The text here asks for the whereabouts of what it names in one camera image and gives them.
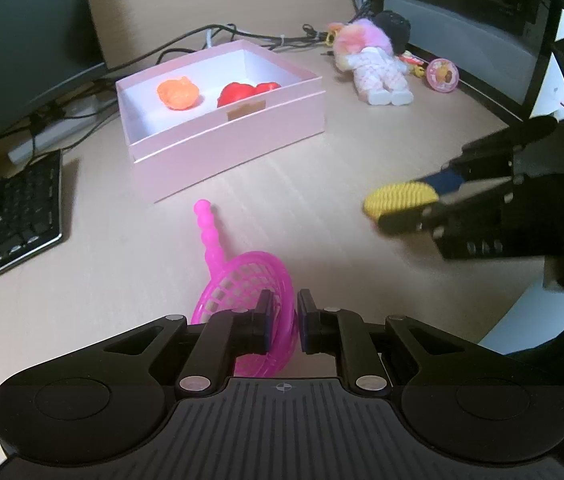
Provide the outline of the yellow knitted toy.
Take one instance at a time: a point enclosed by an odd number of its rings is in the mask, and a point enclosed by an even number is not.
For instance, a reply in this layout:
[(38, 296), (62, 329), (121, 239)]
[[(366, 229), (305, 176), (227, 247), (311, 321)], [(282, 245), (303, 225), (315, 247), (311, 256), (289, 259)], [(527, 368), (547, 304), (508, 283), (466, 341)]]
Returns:
[(362, 204), (363, 212), (377, 221), (382, 214), (393, 214), (439, 200), (435, 189), (424, 182), (410, 181), (384, 185), (368, 195)]

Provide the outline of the pink plastic toy net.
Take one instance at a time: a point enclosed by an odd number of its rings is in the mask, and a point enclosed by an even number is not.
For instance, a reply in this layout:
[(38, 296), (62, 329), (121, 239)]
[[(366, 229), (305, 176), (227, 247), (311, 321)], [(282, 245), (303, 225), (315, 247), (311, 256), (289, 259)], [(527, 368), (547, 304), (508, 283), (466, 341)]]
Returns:
[(227, 258), (208, 200), (197, 200), (194, 214), (201, 229), (210, 280), (197, 301), (192, 322), (207, 322), (210, 316), (221, 311), (253, 310), (263, 290), (272, 292), (274, 320), (271, 349), (265, 356), (241, 356), (234, 368), (237, 376), (272, 377), (286, 366), (297, 342), (291, 276), (282, 260), (269, 252), (243, 252)]

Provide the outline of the pink round keychain toy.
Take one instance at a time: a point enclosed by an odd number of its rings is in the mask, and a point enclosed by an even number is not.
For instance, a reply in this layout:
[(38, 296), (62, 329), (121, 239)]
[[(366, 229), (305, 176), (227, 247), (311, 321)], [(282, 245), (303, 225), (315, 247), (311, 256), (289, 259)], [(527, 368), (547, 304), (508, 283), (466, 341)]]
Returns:
[(460, 82), (460, 73), (451, 61), (446, 58), (435, 58), (426, 67), (427, 84), (440, 93), (450, 93), (456, 90)]

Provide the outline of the black plush toy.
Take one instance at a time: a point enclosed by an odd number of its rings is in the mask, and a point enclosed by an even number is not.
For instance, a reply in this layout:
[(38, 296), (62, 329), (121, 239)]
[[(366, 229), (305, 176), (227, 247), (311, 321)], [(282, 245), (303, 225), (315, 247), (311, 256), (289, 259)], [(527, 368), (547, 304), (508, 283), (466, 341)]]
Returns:
[(393, 53), (401, 55), (407, 50), (411, 36), (411, 23), (393, 11), (382, 11), (374, 15), (372, 22), (382, 29), (393, 46)]

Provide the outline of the pink-haired plush doll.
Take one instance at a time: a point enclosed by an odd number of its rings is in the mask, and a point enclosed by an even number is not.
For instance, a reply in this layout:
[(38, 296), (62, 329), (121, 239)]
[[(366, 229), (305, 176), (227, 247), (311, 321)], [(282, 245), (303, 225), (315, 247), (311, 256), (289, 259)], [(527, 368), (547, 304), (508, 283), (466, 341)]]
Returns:
[(404, 106), (413, 102), (405, 67), (393, 53), (382, 28), (367, 18), (331, 26), (336, 67), (352, 72), (361, 101), (372, 106)]

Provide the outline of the black computer case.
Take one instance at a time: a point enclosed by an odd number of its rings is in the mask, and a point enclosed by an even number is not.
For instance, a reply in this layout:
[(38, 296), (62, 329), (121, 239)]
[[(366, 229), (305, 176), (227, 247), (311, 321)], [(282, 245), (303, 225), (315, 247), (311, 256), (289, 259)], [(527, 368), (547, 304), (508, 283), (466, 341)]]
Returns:
[(383, 0), (411, 25), (423, 58), (456, 64), (462, 84), (516, 118), (532, 114), (564, 0)]

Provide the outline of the pink cardboard box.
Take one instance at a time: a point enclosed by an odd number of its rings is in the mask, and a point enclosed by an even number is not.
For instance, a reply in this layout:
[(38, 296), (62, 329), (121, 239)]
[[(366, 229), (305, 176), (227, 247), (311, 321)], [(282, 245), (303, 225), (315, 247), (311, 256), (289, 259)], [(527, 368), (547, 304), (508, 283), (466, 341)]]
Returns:
[[(201, 92), (169, 110), (158, 84), (187, 77)], [(280, 88), (217, 107), (231, 82)], [(117, 96), (135, 182), (153, 203), (216, 174), (323, 132), (321, 76), (246, 40), (174, 58), (118, 81)]]

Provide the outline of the red plastic toy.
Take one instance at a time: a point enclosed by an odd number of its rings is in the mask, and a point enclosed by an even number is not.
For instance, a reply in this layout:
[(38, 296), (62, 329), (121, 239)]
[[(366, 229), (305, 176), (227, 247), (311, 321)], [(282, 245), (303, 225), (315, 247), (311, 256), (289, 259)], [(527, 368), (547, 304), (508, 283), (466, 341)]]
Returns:
[(242, 84), (241, 82), (231, 82), (227, 84), (221, 91), (217, 99), (217, 107), (222, 107), (235, 102), (239, 102), (257, 96), (258, 94), (267, 93), (280, 88), (277, 82), (261, 82), (257, 86), (252, 84)]

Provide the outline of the black keyboard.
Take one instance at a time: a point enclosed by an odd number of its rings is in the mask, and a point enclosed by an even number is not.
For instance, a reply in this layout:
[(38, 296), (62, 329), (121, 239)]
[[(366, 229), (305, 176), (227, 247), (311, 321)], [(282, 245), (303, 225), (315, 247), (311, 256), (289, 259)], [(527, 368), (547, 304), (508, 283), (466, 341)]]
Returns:
[(0, 181), (0, 275), (61, 242), (61, 151)]

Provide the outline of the orange plastic toy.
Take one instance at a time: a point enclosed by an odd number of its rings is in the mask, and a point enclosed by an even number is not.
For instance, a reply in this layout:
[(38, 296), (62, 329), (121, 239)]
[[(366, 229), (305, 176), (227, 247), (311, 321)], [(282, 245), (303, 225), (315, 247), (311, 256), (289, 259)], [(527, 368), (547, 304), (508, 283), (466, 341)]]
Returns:
[(169, 79), (158, 84), (158, 98), (169, 110), (188, 110), (199, 99), (199, 89), (187, 77)]

